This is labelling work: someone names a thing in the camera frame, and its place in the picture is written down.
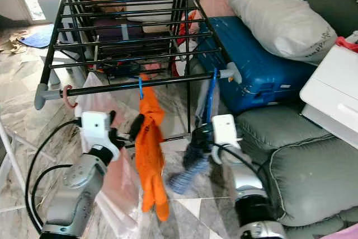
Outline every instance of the gray sofa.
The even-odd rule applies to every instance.
[[[356,0],[307,0],[338,35],[358,30]],[[205,72],[195,58],[190,73]],[[192,84],[192,100],[196,89]],[[267,178],[289,239],[318,239],[358,223],[358,149],[300,115],[302,103],[262,107],[236,117],[241,146]],[[220,104],[220,114],[229,113]]]

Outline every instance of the black cable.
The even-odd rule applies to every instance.
[[[219,149],[228,152],[229,154],[231,154],[232,156],[234,156],[235,158],[239,159],[243,164],[245,164],[256,176],[257,178],[261,181],[261,184],[263,186],[263,189],[265,190],[265,192],[267,193],[267,196],[272,203],[272,197],[271,197],[271,193],[270,193],[270,189],[267,187],[266,181],[262,178],[262,176],[255,170],[255,168],[253,168],[253,166],[248,163],[244,158],[242,158],[241,156],[237,155],[235,152],[231,151],[230,149],[226,148],[225,146],[232,146],[230,144],[225,144],[225,145],[219,145],[216,143],[210,143],[214,146],[217,146]]]
[[[41,144],[41,146],[39,147],[39,149],[36,151],[31,164],[30,164],[30,168],[29,171],[27,173],[27,178],[26,178],[26,185],[25,185],[25,206],[26,206],[26,210],[27,213],[31,219],[31,222],[33,223],[34,227],[36,228],[37,232],[40,234],[41,233],[41,229],[42,229],[42,225],[43,222],[40,219],[35,219],[34,214],[33,214],[33,209],[30,207],[29,204],[29,188],[30,188],[30,178],[31,178],[31,173],[32,173],[32,169],[34,168],[34,164],[35,161],[39,155],[39,153],[41,152],[41,150],[44,148],[44,146],[46,145],[46,143],[51,139],[51,137],[57,133],[61,128],[69,125],[69,124],[81,124],[81,120],[80,119],[76,119],[76,120],[71,120],[68,121],[66,123],[61,124],[60,126],[56,127],[52,133],[45,139],[45,141],[43,141],[43,143]]]
[[[63,167],[71,167],[72,165],[55,165],[55,166],[52,166],[48,169],[46,169],[45,171],[43,171],[41,173],[41,175],[37,178],[35,184],[34,184],[34,187],[32,188],[32,192],[31,192],[31,207],[32,207],[32,210],[34,211],[34,215],[35,217],[37,218],[37,220],[40,222],[40,223],[43,223],[43,221],[41,220],[40,216],[38,215],[37,213],[37,210],[36,210],[36,205],[35,205],[35,194],[36,194],[36,191],[37,191],[37,187],[41,181],[41,179],[50,171],[54,170],[54,169],[58,169],[58,168],[63,168]]]

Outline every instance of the blue strap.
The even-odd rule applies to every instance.
[[[218,70],[216,68],[214,68],[214,76],[210,81],[208,97],[206,99],[206,123],[209,123],[211,120],[211,107],[213,106],[213,94],[214,94],[214,88],[216,85],[216,76],[217,75],[218,75]]]
[[[140,99],[142,100],[143,99],[143,88],[142,88],[142,78],[139,77],[139,96],[140,96]]]

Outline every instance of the white plastic bag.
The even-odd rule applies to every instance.
[[[101,81],[91,72],[83,87],[102,86]],[[112,126],[117,127],[124,119],[123,112],[117,106],[109,92],[82,95],[76,99],[75,116],[80,117],[85,111],[109,113],[116,111]],[[88,152],[89,146],[81,132],[82,151]],[[104,179],[103,187],[97,195],[96,202],[102,214],[110,224],[116,237],[130,238],[138,227],[139,176],[130,161],[125,148],[121,149],[117,161],[112,161]]]
[[[270,53],[319,64],[335,44],[333,28],[303,0],[229,0],[235,14]]]

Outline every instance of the pink hook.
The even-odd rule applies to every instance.
[[[62,91],[62,100],[63,102],[65,103],[66,107],[68,107],[69,109],[74,109],[78,103],[74,103],[74,105],[71,105],[68,101],[68,97],[67,97],[67,90],[68,89],[72,89],[72,86],[70,84],[66,85],[64,88],[63,88],[63,91]]]

